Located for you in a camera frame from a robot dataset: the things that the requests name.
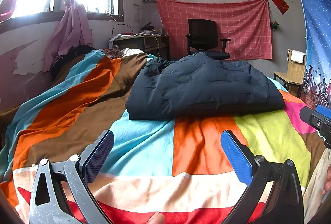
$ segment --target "chair backrest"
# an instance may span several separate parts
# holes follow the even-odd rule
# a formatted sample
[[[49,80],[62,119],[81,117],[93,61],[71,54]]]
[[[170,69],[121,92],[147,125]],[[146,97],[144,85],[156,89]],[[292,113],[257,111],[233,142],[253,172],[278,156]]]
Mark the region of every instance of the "chair backrest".
[[[303,80],[303,76],[305,74],[305,67],[306,67],[306,54],[303,56],[303,63],[291,61],[292,58],[292,50],[288,50],[287,60],[289,65],[287,67],[287,74],[293,78],[296,78],[299,81]]]
[[[194,36],[190,44],[198,50],[207,50],[218,46],[216,22],[213,20],[191,18],[188,20],[190,35]]]

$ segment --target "green hanging object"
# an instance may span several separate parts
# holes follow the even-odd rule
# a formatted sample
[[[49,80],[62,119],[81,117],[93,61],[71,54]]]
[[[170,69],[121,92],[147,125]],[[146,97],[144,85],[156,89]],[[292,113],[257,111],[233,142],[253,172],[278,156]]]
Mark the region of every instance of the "green hanging object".
[[[279,23],[277,21],[270,22],[270,26],[272,30],[276,30],[278,25]]]

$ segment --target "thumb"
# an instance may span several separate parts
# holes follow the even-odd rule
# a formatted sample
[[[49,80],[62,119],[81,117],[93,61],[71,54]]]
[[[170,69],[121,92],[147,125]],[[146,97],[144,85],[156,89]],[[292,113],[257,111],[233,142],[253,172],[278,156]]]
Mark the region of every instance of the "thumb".
[[[149,219],[147,224],[165,224],[166,219],[164,215],[159,212],[156,212],[152,217]]]

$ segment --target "silver screw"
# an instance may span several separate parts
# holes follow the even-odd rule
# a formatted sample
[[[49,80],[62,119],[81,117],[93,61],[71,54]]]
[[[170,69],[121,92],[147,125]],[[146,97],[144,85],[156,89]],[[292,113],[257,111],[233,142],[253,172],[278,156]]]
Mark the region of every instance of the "silver screw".
[[[79,160],[79,156],[78,155],[72,155],[70,157],[70,161],[72,161],[72,162],[75,162],[75,161],[78,161],[78,160]]]
[[[48,159],[42,159],[42,160],[39,162],[39,164],[40,164],[40,165],[46,165],[47,162],[48,162]]]
[[[257,160],[258,162],[264,162],[264,161],[265,161],[265,158],[264,158],[264,156],[257,155],[257,156],[256,156],[256,160]]]
[[[289,165],[289,166],[293,166],[293,164],[294,164],[293,161],[291,161],[290,159],[287,160],[286,163],[287,163],[287,165]]]

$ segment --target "blue curtain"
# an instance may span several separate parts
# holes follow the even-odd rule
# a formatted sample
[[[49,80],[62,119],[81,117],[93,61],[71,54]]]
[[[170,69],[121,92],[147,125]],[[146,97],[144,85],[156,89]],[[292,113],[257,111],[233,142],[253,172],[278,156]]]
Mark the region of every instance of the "blue curtain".
[[[331,1],[301,0],[306,21],[307,64],[301,99],[311,108],[331,105]]]

